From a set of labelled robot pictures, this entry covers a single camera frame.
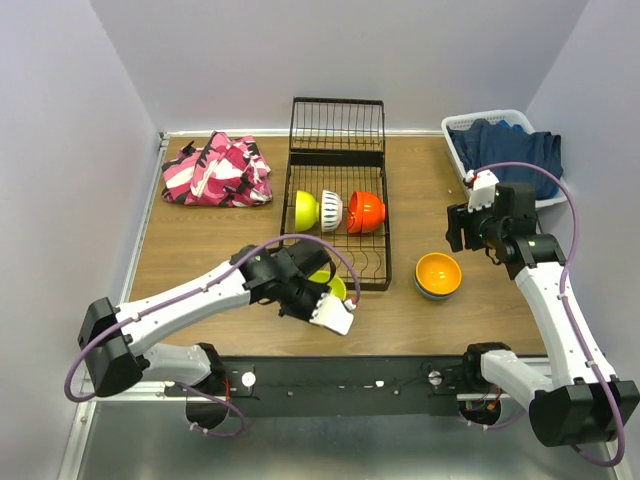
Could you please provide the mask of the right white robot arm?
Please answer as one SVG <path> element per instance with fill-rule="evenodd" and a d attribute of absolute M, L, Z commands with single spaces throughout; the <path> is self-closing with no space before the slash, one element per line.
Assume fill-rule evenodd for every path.
<path fill-rule="evenodd" d="M 446 239 L 455 252 L 484 250 L 506 267 L 533 314 L 550 373 L 501 342 L 471 344 L 459 370 L 462 384 L 474 392 L 489 385 L 506 392 L 546 447 L 618 439 L 639 390 L 621 380 L 598 349 L 573 295 L 568 260 L 553 235 L 536 230 L 533 187 L 500 182 L 489 171 L 470 184 L 467 203 L 447 209 Z"/>

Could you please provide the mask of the orange bowl top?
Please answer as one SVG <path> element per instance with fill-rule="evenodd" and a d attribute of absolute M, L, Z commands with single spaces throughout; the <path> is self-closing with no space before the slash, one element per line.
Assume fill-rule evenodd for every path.
<path fill-rule="evenodd" d="M 361 233 L 375 231 L 386 219 L 386 205 L 373 193 L 360 192 L 358 208 L 361 219 Z"/>

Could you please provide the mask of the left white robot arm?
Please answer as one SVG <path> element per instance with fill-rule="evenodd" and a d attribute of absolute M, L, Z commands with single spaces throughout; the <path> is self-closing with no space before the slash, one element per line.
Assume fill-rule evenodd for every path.
<path fill-rule="evenodd" d="M 77 342 L 94 396 L 136 385 L 151 368 L 152 347 L 211 315 L 276 302 L 282 315 L 311 320 L 328 289 L 310 277 L 331 262 L 310 238 L 273 248 L 247 245 L 207 274 L 155 296 L 119 306 L 106 297 L 91 302 Z"/>

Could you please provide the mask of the white pink bowl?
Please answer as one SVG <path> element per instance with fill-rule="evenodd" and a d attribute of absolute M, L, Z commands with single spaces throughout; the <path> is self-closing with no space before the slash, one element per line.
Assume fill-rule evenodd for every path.
<path fill-rule="evenodd" d="M 333 191 L 323 190 L 321 194 L 320 224 L 322 232 L 335 231 L 342 222 L 343 201 Z"/>

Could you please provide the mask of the lime green bowl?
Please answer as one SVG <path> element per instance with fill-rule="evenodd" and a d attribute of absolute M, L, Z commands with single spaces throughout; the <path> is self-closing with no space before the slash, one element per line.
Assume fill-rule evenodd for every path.
<path fill-rule="evenodd" d="M 326 284 L 331 295 L 336 296 L 342 301 L 346 300 L 347 288 L 344 281 L 337 275 L 331 274 L 329 270 L 319 270 L 314 272 L 309 280 L 319 284 Z"/>
<path fill-rule="evenodd" d="M 305 232 L 312 229 L 319 221 L 320 204 L 309 192 L 296 191 L 294 205 L 294 228 L 296 232 Z"/>

